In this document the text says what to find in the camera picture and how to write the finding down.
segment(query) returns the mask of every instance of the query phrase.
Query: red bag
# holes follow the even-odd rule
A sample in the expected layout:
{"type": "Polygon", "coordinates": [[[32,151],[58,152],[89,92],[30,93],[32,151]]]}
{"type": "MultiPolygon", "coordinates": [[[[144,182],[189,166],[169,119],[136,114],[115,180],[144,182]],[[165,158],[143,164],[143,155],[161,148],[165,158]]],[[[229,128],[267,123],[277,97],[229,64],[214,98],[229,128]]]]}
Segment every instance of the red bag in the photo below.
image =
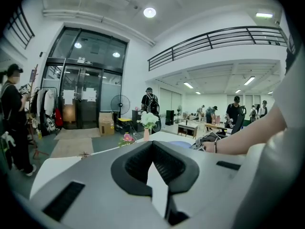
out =
{"type": "Polygon", "coordinates": [[[63,121],[59,109],[55,109],[55,124],[57,127],[63,126],[63,121]]]}

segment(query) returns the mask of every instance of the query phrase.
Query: bouquet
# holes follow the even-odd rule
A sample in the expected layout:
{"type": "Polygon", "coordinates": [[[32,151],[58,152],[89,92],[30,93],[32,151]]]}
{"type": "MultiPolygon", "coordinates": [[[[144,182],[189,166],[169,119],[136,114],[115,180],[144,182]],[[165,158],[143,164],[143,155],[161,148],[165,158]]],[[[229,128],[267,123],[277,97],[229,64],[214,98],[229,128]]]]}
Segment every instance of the bouquet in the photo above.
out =
{"type": "Polygon", "coordinates": [[[137,120],[137,123],[142,123],[145,129],[152,129],[158,120],[159,118],[157,116],[143,111],[141,120],[137,120]]]}
{"type": "Polygon", "coordinates": [[[119,142],[119,147],[125,146],[125,145],[130,145],[133,144],[135,140],[133,139],[132,136],[130,136],[128,133],[124,135],[124,138],[122,138],[119,142]]]}

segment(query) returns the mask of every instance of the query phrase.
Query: ceiling pipe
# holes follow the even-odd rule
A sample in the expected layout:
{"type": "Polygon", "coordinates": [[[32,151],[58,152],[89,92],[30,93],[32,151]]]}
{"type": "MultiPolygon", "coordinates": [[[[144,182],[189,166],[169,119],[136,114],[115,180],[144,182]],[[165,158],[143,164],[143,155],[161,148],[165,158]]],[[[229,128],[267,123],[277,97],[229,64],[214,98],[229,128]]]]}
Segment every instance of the ceiling pipe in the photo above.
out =
{"type": "Polygon", "coordinates": [[[55,18],[80,18],[80,19],[87,19],[92,21],[98,21],[105,25],[113,26],[117,29],[120,29],[122,31],[125,31],[127,33],[130,33],[134,37],[142,40],[143,42],[149,44],[150,46],[155,45],[155,41],[152,39],[146,37],[142,33],[130,28],[129,26],[126,26],[122,23],[119,23],[115,20],[112,20],[110,18],[97,15],[94,13],[88,13],[84,11],[76,11],[76,10],[43,10],[42,11],[44,17],[55,17],[55,18]]]}

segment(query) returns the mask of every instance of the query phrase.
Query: round ceiling light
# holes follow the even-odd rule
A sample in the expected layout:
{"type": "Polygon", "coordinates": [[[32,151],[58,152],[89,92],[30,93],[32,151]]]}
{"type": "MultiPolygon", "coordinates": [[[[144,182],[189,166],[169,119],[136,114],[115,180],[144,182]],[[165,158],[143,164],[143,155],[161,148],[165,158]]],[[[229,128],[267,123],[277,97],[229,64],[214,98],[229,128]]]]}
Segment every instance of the round ceiling light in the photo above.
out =
{"type": "Polygon", "coordinates": [[[76,42],[74,45],[76,48],[81,48],[81,44],[79,42],[76,42]]]}
{"type": "Polygon", "coordinates": [[[115,57],[115,58],[119,58],[119,57],[120,57],[120,54],[119,54],[118,52],[114,52],[112,55],[113,55],[113,57],[115,57]]]}
{"type": "Polygon", "coordinates": [[[144,9],[143,14],[147,18],[152,18],[156,15],[156,10],[154,8],[146,8],[146,9],[144,9]]]}

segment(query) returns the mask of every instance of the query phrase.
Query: blue object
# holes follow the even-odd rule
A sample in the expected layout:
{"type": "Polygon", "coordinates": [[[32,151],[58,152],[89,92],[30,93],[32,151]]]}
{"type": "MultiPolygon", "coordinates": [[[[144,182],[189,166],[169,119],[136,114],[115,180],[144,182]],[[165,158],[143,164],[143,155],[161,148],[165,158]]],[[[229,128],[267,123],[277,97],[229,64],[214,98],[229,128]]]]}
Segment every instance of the blue object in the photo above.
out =
{"type": "Polygon", "coordinates": [[[177,145],[179,147],[183,147],[183,148],[190,148],[192,146],[191,144],[189,144],[187,142],[183,142],[183,141],[172,141],[169,143],[177,145]]]}

